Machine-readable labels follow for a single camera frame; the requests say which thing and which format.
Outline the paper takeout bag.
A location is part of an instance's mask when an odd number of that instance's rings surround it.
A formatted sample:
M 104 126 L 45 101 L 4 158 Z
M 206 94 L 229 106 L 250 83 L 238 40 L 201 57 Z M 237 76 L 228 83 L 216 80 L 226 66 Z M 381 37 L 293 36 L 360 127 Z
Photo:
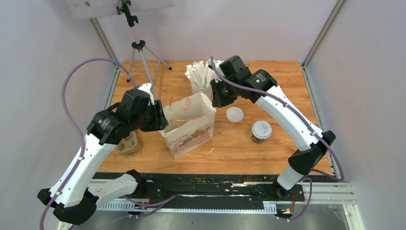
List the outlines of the paper takeout bag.
M 216 109 L 206 94 L 198 92 L 181 100 L 173 96 L 163 112 L 169 125 L 159 133 L 174 158 L 213 138 Z

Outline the brown cup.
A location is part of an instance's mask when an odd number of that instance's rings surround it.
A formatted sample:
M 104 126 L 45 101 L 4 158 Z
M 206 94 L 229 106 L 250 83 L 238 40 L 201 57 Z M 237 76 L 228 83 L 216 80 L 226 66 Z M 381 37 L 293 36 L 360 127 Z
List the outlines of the brown cup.
M 256 137 L 255 135 L 251 135 L 251 138 L 252 138 L 252 140 L 254 141 L 254 142 L 256 142 L 256 143 L 262 143 L 262 142 L 264 142 L 265 141 L 265 139 L 261 139 L 261 138 L 258 138 L 258 137 Z

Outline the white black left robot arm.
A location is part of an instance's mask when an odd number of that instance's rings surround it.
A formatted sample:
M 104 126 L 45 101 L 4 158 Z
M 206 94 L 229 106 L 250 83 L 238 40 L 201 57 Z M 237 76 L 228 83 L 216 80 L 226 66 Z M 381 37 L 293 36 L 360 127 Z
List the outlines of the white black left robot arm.
M 146 194 L 146 178 L 136 170 L 101 185 L 91 186 L 100 164 L 131 132 L 161 131 L 168 126 L 160 100 L 152 85 L 145 83 L 125 92 L 122 100 L 95 114 L 82 146 L 63 176 L 51 188 L 38 193 L 38 199 L 53 208 L 54 216 L 66 223 L 81 225 L 96 209 L 124 195 L 141 198 Z

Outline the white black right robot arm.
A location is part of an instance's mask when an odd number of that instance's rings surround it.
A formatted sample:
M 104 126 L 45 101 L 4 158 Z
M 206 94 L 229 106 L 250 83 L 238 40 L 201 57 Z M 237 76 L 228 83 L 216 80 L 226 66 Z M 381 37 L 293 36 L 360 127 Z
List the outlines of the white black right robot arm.
M 331 151 L 335 134 L 314 125 L 286 97 L 273 76 L 263 69 L 252 73 L 240 56 L 234 55 L 220 64 L 211 57 L 209 65 L 216 74 L 211 81 L 214 107 L 228 106 L 238 97 L 250 100 L 270 114 L 294 141 L 297 150 L 273 187 L 275 197 L 286 200 L 293 193 L 292 187 Z

